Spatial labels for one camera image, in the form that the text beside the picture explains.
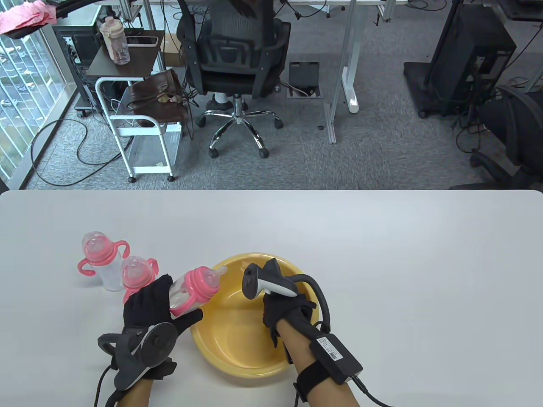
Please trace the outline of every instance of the barcode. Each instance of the barcode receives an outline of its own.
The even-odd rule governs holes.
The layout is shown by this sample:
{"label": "barcode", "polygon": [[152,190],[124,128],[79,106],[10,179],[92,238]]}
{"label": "barcode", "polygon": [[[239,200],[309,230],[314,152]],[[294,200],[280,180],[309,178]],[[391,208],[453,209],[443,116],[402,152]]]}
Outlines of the barcode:
{"label": "barcode", "polygon": [[322,337],[317,338],[317,342],[319,342],[319,345],[323,347],[323,349],[326,351],[326,353],[332,358],[332,360],[338,361],[340,359],[343,359],[343,356],[341,353],[338,352],[338,350],[335,348],[334,345],[328,340],[328,338]]}

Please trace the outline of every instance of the office chair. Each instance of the office chair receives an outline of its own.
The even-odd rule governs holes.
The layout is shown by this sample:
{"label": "office chair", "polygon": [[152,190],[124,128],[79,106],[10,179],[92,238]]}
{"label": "office chair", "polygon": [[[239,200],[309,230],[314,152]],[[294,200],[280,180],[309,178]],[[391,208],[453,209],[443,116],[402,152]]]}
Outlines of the office chair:
{"label": "office chair", "polygon": [[265,97],[279,84],[279,75],[285,67],[291,24],[274,18],[272,0],[256,2],[257,18],[241,16],[229,2],[213,2],[209,5],[211,19],[202,24],[196,39],[194,17],[185,0],[178,2],[182,17],[177,27],[177,38],[183,47],[188,83],[199,94],[221,92],[233,95],[232,114],[208,110],[196,120],[196,125],[203,127],[206,116],[230,119],[212,137],[209,155],[218,157],[215,144],[233,124],[242,124],[255,140],[260,157],[267,158],[269,151],[247,118],[271,116],[275,119],[276,129],[283,128],[283,122],[271,111],[245,113],[242,95],[251,94],[253,99]]}
{"label": "office chair", "polygon": [[543,177],[543,93],[523,93],[511,86],[497,89],[502,98],[481,106],[478,115],[506,146],[507,158],[520,168],[511,176],[490,157],[474,151],[471,166],[483,166],[494,181],[450,189],[529,189]]}

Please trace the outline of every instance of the pink cloth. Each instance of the pink cloth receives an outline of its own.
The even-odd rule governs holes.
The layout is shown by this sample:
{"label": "pink cloth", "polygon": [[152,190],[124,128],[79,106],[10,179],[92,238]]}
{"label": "pink cloth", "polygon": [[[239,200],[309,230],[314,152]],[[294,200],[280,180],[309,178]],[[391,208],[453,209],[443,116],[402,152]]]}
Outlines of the pink cloth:
{"label": "pink cloth", "polygon": [[17,28],[56,24],[56,7],[41,0],[24,2],[8,11],[0,12],[0,34]]}

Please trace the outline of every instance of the black glove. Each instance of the black glove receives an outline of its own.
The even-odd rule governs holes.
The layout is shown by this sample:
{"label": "black glove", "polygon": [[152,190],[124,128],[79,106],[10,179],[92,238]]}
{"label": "black glove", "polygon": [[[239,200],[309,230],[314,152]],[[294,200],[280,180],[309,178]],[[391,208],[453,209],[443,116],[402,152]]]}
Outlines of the black glove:
{"label": "black glove", "polygon": [[[177,329],[177,335],[200,321],[203,317],[201,309],[196,309],[179,318],[172,319],[169,311],[169,290],[173,284],[172,277],[163,275],[140,291],[132,294],[124,305],[123,319],[127,327],[150,327],[160,322],[170,322]],[[116,368],[115,357],[111,361],[112,368]],[[145,379],[162,380],[175,370],[177,363],[168,358],[159,366],[149,369],[144,375]]]}
{"label": "black glove", "polygon": [[264,317],[262,322],[270,329],[271,340],[277,347],[277,323],[283,318],[303,336],[311,339],[320,331],[311,325],[311,315],[317,305],[308,301],[304,294],[285,297],[279,294],[264,295]]}

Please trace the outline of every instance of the water bottle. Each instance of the water bottle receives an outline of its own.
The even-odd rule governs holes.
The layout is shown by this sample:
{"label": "water bottle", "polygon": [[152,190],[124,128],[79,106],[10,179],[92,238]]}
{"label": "water bottle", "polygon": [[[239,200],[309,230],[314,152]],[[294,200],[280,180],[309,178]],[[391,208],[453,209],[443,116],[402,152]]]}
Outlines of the water bottle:
{"label": "water bottle", "polygon": [[178,278],[169,291],[172,317],[177,318],[208,302],[219,292],[220,277],[226,271],[225,266],[218,270],[202,266]]}
{"label": "water bottle", "polygon": [[[122,256],[119,252],[120,246],[124,246]],[[123,258],[130,255],[130,246],[125,240],[113,243],[103,233],[90,232],[83,237],[83,253],[85,258],[77,265],[81,274],[87,277],[98,274],[104,288],[109,291],[120,291],[124,288],[121,264]]]}
{"label": "water bottle", "polygon": [[123,261],[121,269],[123,270],[123,285],[127,289],[123,304],[132,294],[155,281],[159,274],[159,264],[155,259],[145,260],[137,256],[130,256]]}
{"label": "water bottle", "polygon": [[130,62],[127,37],[124,35],[123,24],[108,16],[100,26],[100,32],[104,37],[105,46],[109,52],[109,58],[117,65],[124,65]]}

